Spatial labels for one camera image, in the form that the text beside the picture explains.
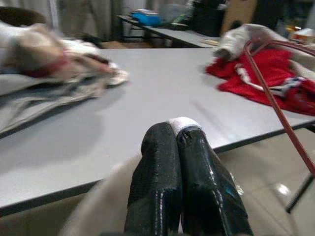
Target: floor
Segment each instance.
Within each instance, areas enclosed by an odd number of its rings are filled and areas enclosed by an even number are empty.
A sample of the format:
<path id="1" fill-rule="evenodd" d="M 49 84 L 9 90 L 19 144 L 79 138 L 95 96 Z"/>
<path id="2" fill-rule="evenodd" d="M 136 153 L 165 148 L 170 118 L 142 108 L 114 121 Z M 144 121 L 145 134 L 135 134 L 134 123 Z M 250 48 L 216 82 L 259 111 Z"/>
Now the floor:
<path id="1" fill-rule="evenodd" d="M 315 160 L 315 134 L 296 131 Z M 287 135 L 222 153 L 220 158 L 233 173 L 244 194 L 242 199 L 255 236 L 311 236 L 315 232 L 315 186 L 287 214 L 285 205 L 308 170 Z M 55 236 L 84 195 L 65 199 L 0 220 L 2 236 Z"/>

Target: blue object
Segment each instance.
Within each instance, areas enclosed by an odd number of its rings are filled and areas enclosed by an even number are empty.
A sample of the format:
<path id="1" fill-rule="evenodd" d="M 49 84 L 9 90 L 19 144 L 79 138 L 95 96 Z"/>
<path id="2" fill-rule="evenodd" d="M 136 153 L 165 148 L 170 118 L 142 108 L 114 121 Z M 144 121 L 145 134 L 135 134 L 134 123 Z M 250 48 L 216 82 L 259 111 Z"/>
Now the blue object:
<path id="1" fill-rule="evenodd" d="M 161 23 L 161 17 L 158 15 L 146 15 L 141 12 L 134 12 L 131 16 L 145 26 L 158 26 Z"/>

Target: table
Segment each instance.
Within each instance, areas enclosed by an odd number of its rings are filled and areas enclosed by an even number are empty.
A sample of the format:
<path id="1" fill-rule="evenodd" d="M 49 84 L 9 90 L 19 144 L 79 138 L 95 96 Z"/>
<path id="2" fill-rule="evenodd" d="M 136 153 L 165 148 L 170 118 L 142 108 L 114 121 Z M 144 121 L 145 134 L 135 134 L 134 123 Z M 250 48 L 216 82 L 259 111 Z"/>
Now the table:
<path id="1" fill-rule="evenodd" d="M 216 152 L 283 133 L 269 106 L 217 90 L 204 73 L 212 49 L 103 50 L 130 73 L 104 96 L 0 139 L 0 214 L 86 192 L 111 168 L 139 153 L 150 126 L 186 116 L 199 122 Z M 285 111 L 294 128 L 315 118 Z"/>
<path id="2" fill-rule="evenodd" d="M 124 25 L 123 22 L 127 22 L 131 25 L 137 26 L 144 31 L 156 34 L 162 38 L 170 39 L 172 41 L 180 42 L 185 46 L 194 47 L 194 48 L 213 48 L 215 46 L 209 45 L 206 43 L 202 43 L 202 39 L 210 39 L 218 41 L 219 37 L 208 37 L 191 30 L 187 31 L 179 31 L 179 30 L 171 30 L 171 29 L 160 29 L 149 26 L 144 26 L 138 21 L 131 19 L 129 16 L 118 16 L 120 19 L 120 32 L 121 32 L 121 41 L 124 41 L 126 38 L 143 38 L 142 36 L 125 36 L 124 35 Z"/>

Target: red cloth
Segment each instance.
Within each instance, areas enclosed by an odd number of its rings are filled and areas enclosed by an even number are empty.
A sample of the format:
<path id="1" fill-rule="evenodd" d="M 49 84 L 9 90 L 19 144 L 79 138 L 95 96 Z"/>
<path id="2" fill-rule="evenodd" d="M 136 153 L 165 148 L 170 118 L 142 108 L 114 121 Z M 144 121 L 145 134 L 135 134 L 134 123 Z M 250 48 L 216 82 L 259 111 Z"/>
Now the red cloth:
<path id="1" fill-rule="evenodd" d="M 296 77 L 289 69 L 290 58 L 290 52 L 277 49 L 265 49 L 254 56 L 254 60 L 269 87 L 280 86 L 287 78 Z M 206 72 L 227 79 L 225 83 L 219 85 L 220 90 L 232 92 L 270 106 L 263 91 L 245 84 L 240 79 L 235 70 L 235 65 L 238 63 L 247 70 L 251 82 L 261 86 L 244 54 L 237 60 L 227 63 L 218 59 L 206 68 Z M 315 83 L 313 81 L 306 79 L 299 88 L 290 89 L 285 98 L 275 96 L 275 99 L 281 109 L 315 116 Z"/>

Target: gray tabletop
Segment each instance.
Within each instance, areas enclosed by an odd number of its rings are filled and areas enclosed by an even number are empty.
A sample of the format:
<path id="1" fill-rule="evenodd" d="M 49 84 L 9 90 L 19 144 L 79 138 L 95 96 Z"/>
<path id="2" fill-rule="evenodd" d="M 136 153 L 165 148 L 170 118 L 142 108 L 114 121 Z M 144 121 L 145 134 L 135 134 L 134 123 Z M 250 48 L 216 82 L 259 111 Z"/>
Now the gray tabletop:
<path id="1" fill-rule="evenodd" d="M 139 153 L 147 129 L 169 118 L 198 121 L 216 150 L 281 132 L 271 107 L 221 92 L 204 73 L 211 49 L 104 50 L 130 73 L 105 95 L 0 140 L 0 208 L 105 178 Z M 285 112 L 293 126 L 314 117 Z"/>
<path id="2" fill-rule="evenodd" d="M 137 25 L 145 30 L 150 31 L 151 33 L 156 33 L 162 37 L 166 37 L 169 39 L 175 39 L 179 40 L 182 42 L 185 42 L 190 45 L 194 45 L 195 47 L 200 47 L 200 48 L 213 48 L 215 46 L 202 43 L 202 39 L 210 39 L 210 40 L 215 40 L 219 41 L 219 37 L 208 37 L 196 32 L 193 32 L 191 30 L 187 31 L 180 31 L 180 30 L 171 30 L 171 29 L 161 29 L 161 28 L 154 28 L 154 27 L 148 27 L 148 26 L 143 26 L 140 25 L 136 20 L 132 20 L 128 16 L 118 16 L 122 20 L 129 22 L 130 24 Z"/>

